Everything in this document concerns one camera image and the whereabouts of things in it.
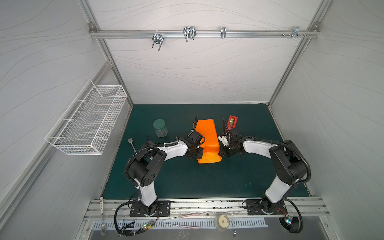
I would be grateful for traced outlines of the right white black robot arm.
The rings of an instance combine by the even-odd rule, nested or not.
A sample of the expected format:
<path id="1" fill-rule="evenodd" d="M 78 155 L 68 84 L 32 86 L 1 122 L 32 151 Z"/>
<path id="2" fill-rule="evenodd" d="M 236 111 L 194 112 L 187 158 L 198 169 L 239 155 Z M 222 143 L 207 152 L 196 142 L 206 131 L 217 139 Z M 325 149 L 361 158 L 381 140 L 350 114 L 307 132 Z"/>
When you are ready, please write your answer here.
<path id="1" fill-rule="evenodd" d="M 221 157 L 256 154 L 271 159 L 276 177 L 267 188 L 258 206 L 267 214 L 275 211 L 293 188 L 309 182 L 312 170 L 303 154 L 291 140 L 283 142 L 235 135 L 225 130 L 218 136 Z"/>

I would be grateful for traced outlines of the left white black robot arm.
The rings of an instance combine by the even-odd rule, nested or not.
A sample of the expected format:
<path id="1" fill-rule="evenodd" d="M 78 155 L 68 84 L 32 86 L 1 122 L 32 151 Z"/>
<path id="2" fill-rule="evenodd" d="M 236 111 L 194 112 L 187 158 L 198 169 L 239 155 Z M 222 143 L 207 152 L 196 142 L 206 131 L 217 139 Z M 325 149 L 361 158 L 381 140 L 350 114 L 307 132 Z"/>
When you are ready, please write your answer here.
<path id="1" fill-rule="evenodd" d="M 203 156 L 206 138 L 194 131 L 184 138 L 170 143 L 147 141 L 137 150 L 125 165 L 125 176 L 138 191 L 139 201 L 146 208 L 156 204 L 155 179 L 168 160 L 187 156 L 200 159 Z"/>

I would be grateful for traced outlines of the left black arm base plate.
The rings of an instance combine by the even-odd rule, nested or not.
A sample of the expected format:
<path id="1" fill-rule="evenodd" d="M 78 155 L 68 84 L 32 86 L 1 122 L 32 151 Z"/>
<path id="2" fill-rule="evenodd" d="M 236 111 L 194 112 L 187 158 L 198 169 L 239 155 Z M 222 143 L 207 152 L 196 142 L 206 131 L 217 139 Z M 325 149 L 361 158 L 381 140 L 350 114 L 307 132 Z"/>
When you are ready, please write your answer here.
<path id="1" fill-rule="evenodd" d="M 169 217 L 170 211 L 170 201 L 156 200 L 149 207 L 137 201 L 131 206 L 130 217 Z"/>

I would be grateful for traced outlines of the orange wrapping paper sheet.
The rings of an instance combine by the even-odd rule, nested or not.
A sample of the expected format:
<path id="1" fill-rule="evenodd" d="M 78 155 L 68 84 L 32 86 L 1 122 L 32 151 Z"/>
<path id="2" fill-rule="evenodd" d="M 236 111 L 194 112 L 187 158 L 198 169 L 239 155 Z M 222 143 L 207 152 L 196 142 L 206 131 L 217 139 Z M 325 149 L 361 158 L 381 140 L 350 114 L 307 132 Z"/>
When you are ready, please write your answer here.
<path id="1" fill-rule="evenodd" d="M 220 162 L 222 157 L 219 155 L 220 144 L 214 120 L 198 120 L 196 130 L 205 138 L 205 142 L 201 145 L 204 151 L 203 156 L 198 159 L 199 164 Z"/>

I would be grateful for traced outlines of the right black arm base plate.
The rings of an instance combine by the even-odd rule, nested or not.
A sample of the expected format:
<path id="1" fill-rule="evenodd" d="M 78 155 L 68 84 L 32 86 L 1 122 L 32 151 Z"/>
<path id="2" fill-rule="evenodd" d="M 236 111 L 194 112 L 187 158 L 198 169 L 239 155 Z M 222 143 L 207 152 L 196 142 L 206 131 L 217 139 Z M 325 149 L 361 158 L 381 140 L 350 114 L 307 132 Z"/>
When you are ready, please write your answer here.
<path id="1" fill-rule="evenodd" d="M 283 200 L 272 203 L 269 199 L 247 199 L 242 203 L 242 208 L 248 215 L 286 215 L 288 213 Z"/>

